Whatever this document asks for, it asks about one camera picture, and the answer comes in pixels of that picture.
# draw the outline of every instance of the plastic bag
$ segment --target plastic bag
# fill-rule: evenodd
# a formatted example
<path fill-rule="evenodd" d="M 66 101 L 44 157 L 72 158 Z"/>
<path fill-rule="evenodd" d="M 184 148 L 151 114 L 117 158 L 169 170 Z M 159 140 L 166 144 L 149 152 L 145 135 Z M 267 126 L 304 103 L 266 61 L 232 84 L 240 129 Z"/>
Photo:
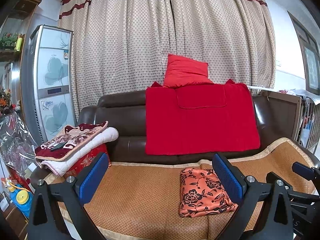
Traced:
<path fill-rule="evenodd" d="M 0 118 L 0 155 L 21 177 L 35 162 L 36 143 L 21 118 L 13 112 Z"/>

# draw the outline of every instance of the window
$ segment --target window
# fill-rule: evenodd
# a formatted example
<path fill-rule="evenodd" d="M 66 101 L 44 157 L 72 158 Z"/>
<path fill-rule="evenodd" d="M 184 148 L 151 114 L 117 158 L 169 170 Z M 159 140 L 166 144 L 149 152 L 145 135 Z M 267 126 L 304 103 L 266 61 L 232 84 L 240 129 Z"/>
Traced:
<path fill-rule="evenodd" d="M 306 76 L 306 90 L 316 95 L 320 94 L 320 56 L 316 40 L 306 28 L 290 14 L 293 26 L 296 30 Z"/>

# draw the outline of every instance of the polka dot curtain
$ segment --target polka dot curtain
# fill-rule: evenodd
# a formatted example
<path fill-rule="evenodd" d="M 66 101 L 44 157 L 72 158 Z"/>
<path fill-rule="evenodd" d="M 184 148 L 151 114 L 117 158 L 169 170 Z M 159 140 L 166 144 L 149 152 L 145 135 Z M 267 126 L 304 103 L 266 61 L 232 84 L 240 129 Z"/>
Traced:
<path fill-rule="evenodd" d="M 76 115 L 106 94 L 162 84 L 168 53 L 209 63 L 209 78 L 272 88 L 275 36 L 263 0 L 63 0 L 74 31 Z"/>

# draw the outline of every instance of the folded orange cloth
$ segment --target folded orange cloth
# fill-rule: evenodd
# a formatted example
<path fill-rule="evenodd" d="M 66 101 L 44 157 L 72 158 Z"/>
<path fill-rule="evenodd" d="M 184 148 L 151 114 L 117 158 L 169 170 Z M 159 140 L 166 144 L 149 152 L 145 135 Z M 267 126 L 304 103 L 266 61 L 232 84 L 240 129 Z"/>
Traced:
<path fill-rule="evenodd" d="M 185 168 L 180 174 L 181 217 L 199 217 L 231 212 L 237 208 L 232 203 L 213 169 Z"/>

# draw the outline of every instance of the window frame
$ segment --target window frame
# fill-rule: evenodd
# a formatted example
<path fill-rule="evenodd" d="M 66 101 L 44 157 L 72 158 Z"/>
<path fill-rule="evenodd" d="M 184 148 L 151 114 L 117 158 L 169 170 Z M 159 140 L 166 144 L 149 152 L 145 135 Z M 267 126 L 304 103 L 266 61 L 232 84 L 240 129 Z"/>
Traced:
<path fill-rule="evenodd" d="M 306 78 L 306 90 L 313 93 L 313 94 L 320 95 L 320 54 L 319 54 L 318 44 L 316 42 L 316 39 L 311 35 L 311 33 L 308 32 L 308 30 L 290 12 L 288 12 L 288 14 L 291 18 L 293 27 L 296 31 L 296 34 L 297 34 L 297 37 L 299 40 L 299 44 L 300 44 L 300 49 L 301 49 L 302 59 L 303 59 L 303 66 L 304 66 L 304 73 L 305 73 L 305 78 Z M 299 32 L 297 31 L 297 29 L 295 27 L 296 25 L 305 32 L 307 39 L 308 39 L 307 41 L 299 34 Z M 313 43 L 316 45 L 316 49 L 311 45 L 310 40 L 313 41 Z M 314 89 L 314 88 L 310 87 L 309 67 L 308 67 L 307 55 L 306 55 L 304 47 L 311 50 L 315 54 L 316 60 L 318 60 L 318 62 L 317 62 L 318 89 Z"/>

